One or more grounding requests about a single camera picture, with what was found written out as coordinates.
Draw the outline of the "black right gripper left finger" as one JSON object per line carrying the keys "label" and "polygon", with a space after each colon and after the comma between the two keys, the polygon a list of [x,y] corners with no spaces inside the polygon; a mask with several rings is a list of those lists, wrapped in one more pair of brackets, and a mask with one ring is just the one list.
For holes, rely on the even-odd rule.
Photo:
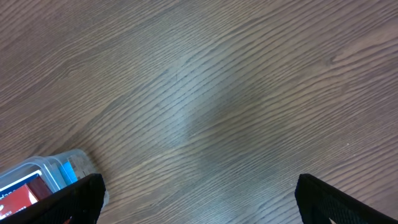
{"label": "black right gripper left finger", "polygon": [[5,224],[96,224],[106,187],[101,174],[90,174],[11,215]]}

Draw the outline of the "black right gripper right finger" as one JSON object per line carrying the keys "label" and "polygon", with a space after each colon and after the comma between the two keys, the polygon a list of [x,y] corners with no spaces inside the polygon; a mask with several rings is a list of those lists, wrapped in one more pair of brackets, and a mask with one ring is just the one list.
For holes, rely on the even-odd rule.
{"label": "black right gripper right finger", "polygon": [[310,174],[299,175],[295,199],[304,224],[397,224],[397,220]]}

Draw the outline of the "blue VapoDrops box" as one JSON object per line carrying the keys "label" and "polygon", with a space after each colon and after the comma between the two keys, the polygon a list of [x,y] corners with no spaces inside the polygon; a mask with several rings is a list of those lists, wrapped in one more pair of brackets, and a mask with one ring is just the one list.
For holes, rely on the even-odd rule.
{"label": "blue VapoDrops box", "polygon": [[63,163],[58,169],[66,185],[71,185],[78,180],[70,162]]}

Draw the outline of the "red medicine box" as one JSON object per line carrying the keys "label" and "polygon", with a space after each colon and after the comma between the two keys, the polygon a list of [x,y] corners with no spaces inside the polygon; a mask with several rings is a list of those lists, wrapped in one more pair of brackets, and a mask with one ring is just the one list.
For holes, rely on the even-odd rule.
{"label": "red medicine box", "polygon": [[1,219],[5,219],[53,194],[42,180],[36,177],[1,200]]}

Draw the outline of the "clear plastic container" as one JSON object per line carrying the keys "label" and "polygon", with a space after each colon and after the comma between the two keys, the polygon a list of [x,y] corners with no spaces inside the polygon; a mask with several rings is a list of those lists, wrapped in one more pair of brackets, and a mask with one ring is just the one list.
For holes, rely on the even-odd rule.
{"label": "clear plastic container", "polygon": [[42,172],[40,177],[54,194],[68,187],[58,169],[65,162],[71,163],[78,180],[97,172],[89,157],[82,150],[73,149],[54,156],[33,156],[5,170],[1,173],[1,187],[40,170]]}

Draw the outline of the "white Hansaplast box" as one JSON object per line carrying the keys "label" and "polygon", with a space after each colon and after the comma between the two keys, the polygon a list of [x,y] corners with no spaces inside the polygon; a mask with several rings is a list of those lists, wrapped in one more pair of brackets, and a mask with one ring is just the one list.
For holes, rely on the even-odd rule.
{"label": "white Hansaplast box", "polygon": [[20,179],[17,179],[3,187],[1,187],[1,200],[4,197],[7,197],[9,194],[13,193],[16,189],[21,187],[22,185],[29,183],[31,180],[33,180],[36,177],[40,177],[42,175],[42,172],[40,170],[36,170],[28,175],[25,175],[24,177],[21,177]]}

